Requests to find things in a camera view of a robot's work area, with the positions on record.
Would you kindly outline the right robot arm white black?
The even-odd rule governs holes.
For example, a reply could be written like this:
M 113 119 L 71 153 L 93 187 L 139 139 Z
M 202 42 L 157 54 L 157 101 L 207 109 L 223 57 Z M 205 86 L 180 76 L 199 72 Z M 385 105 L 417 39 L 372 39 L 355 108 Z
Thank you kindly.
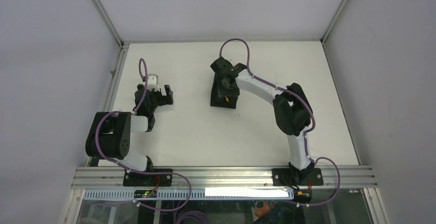
M 293 83 L 285 88 L 268 84 L 250 75 L 246 65 L 232 65 L 219 58 L 210 65 L 214 72 L 210 105 L 236 109 L 240 91 L 244 90 L 271 104 L 275 121 L 286 134 L 290 151 L 289 171 L 285 177 L 300 184 L 314 169 L 308 148 L 307 133 L 313 112 L 301 86 Z

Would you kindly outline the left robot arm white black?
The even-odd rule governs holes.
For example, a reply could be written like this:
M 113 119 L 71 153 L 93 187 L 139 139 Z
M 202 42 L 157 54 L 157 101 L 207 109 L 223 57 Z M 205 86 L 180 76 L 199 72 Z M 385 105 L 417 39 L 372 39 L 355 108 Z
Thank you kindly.
M 151 132 L 155 111 L 174 103 L 170 85 L 137 86 L 133 111 L 97 112 L 85 142 L 86 154 L 113 162 L 127 172 L 154 173 L 152 159 L 131 149 L 132 133 Z

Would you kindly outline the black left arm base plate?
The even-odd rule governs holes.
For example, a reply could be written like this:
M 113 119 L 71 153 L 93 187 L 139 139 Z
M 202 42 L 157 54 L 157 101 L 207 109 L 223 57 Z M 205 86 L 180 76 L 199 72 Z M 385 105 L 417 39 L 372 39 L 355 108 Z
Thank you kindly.
M 154 173 L 158 173 L 157 175 L 145 175 L 125 171 L 123 186 L 142 186 L 142 187 L 155 187 L 157 185 L 168 187 L 172 185 L 172 169 L 163 168 L 163 169 L 155 169 Z

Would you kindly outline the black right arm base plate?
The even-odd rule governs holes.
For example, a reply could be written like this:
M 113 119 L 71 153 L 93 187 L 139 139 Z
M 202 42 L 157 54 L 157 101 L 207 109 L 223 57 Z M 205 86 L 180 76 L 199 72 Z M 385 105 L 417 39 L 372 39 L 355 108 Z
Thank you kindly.
M 321 169 L 313 168 L 307 172 L 293 171 L 289 168 L 273 168 L 272 183 L 274 186 L 322 186 L 324 185 Z

